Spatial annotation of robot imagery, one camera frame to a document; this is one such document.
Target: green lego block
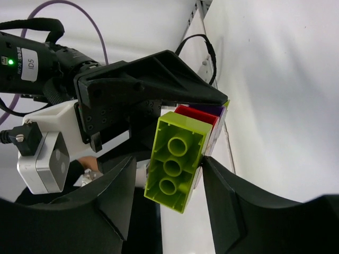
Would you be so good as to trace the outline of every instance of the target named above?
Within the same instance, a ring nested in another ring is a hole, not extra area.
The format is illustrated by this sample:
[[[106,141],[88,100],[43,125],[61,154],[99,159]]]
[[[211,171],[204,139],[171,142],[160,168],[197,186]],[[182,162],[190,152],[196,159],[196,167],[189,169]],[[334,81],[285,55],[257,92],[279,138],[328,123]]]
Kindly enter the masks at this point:
[[[168,112],[158,120],[145,197],[180,213],[188,203],[213,125]]]

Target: label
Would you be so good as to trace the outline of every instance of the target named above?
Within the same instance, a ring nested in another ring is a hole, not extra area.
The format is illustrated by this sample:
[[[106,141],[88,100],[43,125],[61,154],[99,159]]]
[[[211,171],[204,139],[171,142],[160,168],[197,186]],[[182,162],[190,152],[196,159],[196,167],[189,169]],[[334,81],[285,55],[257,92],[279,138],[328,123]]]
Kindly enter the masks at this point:
[[[1,64],[2,65],[8,65],[8,58],[7,57],[1,57]]]
[[[39,69],[37,52],[30,49],[21,49],[21,55],[22,55],[21,79],[32,82],[37,81]]]

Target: stack of lego blocks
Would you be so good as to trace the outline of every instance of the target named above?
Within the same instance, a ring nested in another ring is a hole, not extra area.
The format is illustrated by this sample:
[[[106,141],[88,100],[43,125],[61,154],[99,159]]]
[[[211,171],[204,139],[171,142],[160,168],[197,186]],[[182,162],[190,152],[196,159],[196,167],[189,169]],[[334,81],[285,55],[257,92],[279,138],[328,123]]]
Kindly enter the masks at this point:
[[[227,105],[180,105],[158,120],[145,197],[183,213],[197,186],[201,159],[210,156]]]

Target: screw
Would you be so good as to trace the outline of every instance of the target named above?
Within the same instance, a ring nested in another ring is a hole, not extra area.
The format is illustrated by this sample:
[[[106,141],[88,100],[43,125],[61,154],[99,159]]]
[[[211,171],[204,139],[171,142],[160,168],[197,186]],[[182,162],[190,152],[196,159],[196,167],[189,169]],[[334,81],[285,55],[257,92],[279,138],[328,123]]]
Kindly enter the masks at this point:
[[[21,143],[25,139],[25,136],[23,134],[19,134],[15,137],[15,139],[17,140],[17,142]]]

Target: black sleeve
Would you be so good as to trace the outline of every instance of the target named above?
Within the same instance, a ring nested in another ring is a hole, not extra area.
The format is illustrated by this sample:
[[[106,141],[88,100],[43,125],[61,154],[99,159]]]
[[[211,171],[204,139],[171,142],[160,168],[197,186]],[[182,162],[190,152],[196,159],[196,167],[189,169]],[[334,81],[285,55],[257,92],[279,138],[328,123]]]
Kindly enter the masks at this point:
[[[69,164],[68,173],[65,181],[65,187],[63,192],[61,193],[49,193],[49,194],[39,194],[34,195],[30,192],[30,190],[26,187],[20,196],[16,199],[16,203],[22,205],[34,205],[38,203],[48,204],[55,200],[58,197],[64,196],[76,189],[78,187],[74,187],[73,185],[79,179],[79,177],[85,172],[84,167],[80,164],[79,161],[74,160]]]

